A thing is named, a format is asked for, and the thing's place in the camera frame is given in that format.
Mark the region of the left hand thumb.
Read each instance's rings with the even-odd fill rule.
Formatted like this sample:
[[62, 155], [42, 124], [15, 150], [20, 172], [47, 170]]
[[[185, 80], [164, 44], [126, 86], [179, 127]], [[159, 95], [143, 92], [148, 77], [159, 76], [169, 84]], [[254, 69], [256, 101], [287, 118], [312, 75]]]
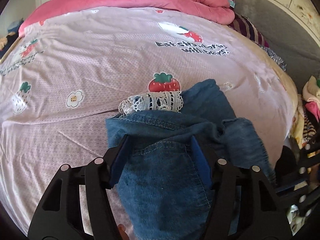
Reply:
[[118, 230], [122, 239], [124, 240], [135, 240], [135, 234], [133, 231], [133, 226], [129, 225], [126, 227], [124, 224], [118, 224]]

